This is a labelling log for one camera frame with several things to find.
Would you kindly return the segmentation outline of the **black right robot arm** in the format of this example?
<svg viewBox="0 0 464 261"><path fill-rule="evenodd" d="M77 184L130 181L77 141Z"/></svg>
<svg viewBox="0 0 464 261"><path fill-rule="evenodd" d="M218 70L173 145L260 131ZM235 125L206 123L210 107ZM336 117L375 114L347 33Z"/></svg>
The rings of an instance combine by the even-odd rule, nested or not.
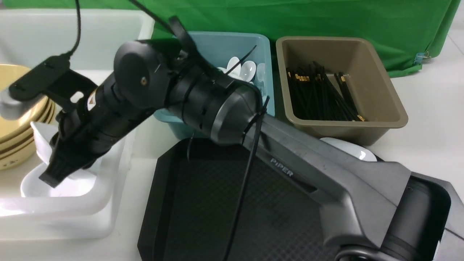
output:
<svg viewBox="0 0 464 261"><path fill-rule="evenodd" d="M99 87L73 72L70 54L40 63L43 94L65 105L40 180L57 187L158 109L216 144L241 144L318 203L325 244L370 261L462 261L463 203L449 182L397 162L368 162L265 114L253 85L210 65L188 36L136 40L116 52Z"/></svg>

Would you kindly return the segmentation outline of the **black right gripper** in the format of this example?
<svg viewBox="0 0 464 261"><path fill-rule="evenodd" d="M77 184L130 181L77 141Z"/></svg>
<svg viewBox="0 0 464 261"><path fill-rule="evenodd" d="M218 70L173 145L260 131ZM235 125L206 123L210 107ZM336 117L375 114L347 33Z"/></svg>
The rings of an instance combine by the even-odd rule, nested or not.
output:
<svg viewBox="0 0 464 261"><path fill-rule="evenodd" d="M39 180L56 188L141 124L160 107L160 72L115 71L100 85L67 71L49 87L49 97L83 92L76 104L63 106L48 167Z"/></svg>

